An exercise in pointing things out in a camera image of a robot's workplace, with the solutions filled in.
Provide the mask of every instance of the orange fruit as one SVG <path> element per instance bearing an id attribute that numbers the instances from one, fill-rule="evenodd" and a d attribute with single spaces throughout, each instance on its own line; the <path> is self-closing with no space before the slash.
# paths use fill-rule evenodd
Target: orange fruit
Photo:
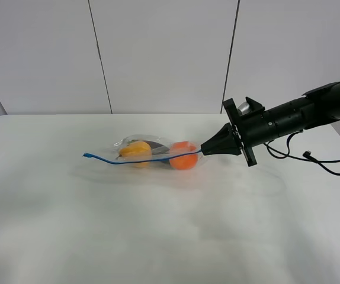
<path id="1" fill-rule="evenodd" d="M 120 149 L 119 155 L 127 161 L 149 160 L 152 158 L 152 149 L 147 142 L 136 141 Z M 147 167 L 150 162 L 133 164 L 135 167 Z"/>
<path id="2" fill-rule="evenodd" d="M 189 141 L 174 143 L 170 148 L 170 155 L 176 156 L 183 153 L 194 152 L 197 148 Z M 176 170 L 190 170 L 198 162 L 198 154 L 191 154 L 170 159 L 170 165 Z"/>

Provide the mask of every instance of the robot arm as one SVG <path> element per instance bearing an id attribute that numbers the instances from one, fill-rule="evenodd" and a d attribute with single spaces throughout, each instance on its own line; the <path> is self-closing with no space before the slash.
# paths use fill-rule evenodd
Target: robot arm
<path id="1" fill-rule="evenodd" d="M 303 97 L 265 110 L 246 98 L 239 108 L 233 99 L 223 102 L 230 123 L 201 145 L 204 155 L 243 151 L 248 166 L 256 165 L 252 148 L 276 138 L 340 120 L 340 82 L 306 92 Z"/>

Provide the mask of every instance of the white table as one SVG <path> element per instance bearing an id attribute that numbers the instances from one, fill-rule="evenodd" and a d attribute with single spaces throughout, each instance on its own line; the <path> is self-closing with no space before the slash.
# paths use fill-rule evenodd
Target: white table
<path id="1" fill-rule="evenodd" d="M 212 156 L 190 171 L 82 157 L 131 134 L 203 142 L 226 122 L 0 117 L 0 283 L 340 283 L 340 177 L 315 164 L 276 160 L 264 146 L 251 168 L 243 156 Z M 330 125 L 291 147 L 340 159 Z"/>

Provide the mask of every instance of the black cable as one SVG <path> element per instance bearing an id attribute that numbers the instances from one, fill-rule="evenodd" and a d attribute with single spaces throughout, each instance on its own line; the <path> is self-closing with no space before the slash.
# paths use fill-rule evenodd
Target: black cable
<path id="1" fill-rule="evenodd" d="M 269 154 L 276 158 L 276 159 L 285 159 L 285 158 L 291 158 L 291 159 L 295 159 L 295 160 L 299 160 L 299 161 L 303 161 L 303 162 L 312 162 L 312 163 L 315 163 L 315 164 L 318 164 L 320 167 L 322 167 L 324 170 L 326 170 L 328 173 L 331 173 L 332 175 L 335 175 L 335 176 L 340 176 L 340 173 L 336 173 L 336 172 L 333 172 L 332 170 L 328 169 L 326 166 L 323 165 L 323 163 L 340 163 L 340 160 L 328 160 L 328 161 L 320 161 L 314 157 L 311 156 L 311 152 L 309 151 L 306 151 L 304 152 L 303 154 L 303 157 L 305 157 L 306 159 L 302 159 L 302 158 L 299 158 L 299 157 L 294 157 L 294 156 L 291 156 L 290 155 L 290 141 L 291 139 L 298 133 L 301 133 L 303 132 L 303 130 L 300 130 L 298 132 L 295 132 L 295 133 L 292 133 L 290 134 L 288 137 L 287 137 L 287 141 L 286 141 L 286 146 L 287 146 L 287 154 L 283 153 L 283 152 L 280 152 L 272 147 L 269 146 L 269 144 L 271 142 L 273 142 L 273 140 L 269 141 L 267 144 L 264 143 L 264 145 L 266 146 L 266 149 L 267 151 L 269 152 Z M 281 157 L 280 156 L 277 156 L 275 155 L 274 153 L 272 153 L 271 151 L 274 151 L 280 155 L 282 155 Z"/>

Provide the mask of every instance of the ziplock bag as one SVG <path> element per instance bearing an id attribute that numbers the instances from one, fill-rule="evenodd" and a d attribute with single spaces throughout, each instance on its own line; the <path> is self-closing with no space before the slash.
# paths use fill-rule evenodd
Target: ziplock bag
<path id="1" fill-rule="evenodd" d="M 200 145 L 190 141 L 174 143 L 153 135 L 131 135 L 107 148 L 102 157 L 91 153 L 83 156 L 115 165 L 190 170 L 200 162 L 203 154 Z"/>

